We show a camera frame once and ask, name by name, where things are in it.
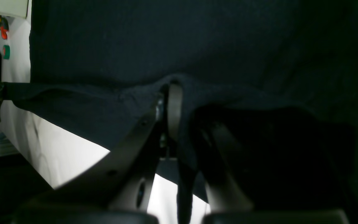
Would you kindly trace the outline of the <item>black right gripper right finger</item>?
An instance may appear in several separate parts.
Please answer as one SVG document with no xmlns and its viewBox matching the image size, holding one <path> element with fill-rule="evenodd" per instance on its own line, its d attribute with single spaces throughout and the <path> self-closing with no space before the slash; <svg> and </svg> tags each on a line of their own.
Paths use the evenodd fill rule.
<svg viewBox="0 0 358 224">
<path fill-rule="evenodd" d="M 201 170 L 211 213 L 203 224 L 348 224 L 342 209 L 257 211 L 233 173 L 240 143 L 220 122 L 202 123 L 198 130 Z"/>
</svg>

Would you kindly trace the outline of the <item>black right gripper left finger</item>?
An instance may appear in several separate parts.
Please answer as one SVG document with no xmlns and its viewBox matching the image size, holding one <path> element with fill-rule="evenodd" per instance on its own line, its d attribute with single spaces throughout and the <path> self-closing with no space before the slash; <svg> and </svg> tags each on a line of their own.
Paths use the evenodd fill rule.
<svg viewBox="0 0 358 224">
<path fill-rule="evenodd" d="M 22 207 L 16 224 L 157 224 L 147 214 L 158 163 L 176 159 L 183 88 L 171 84 L 115 149 Z"/>
</svg>

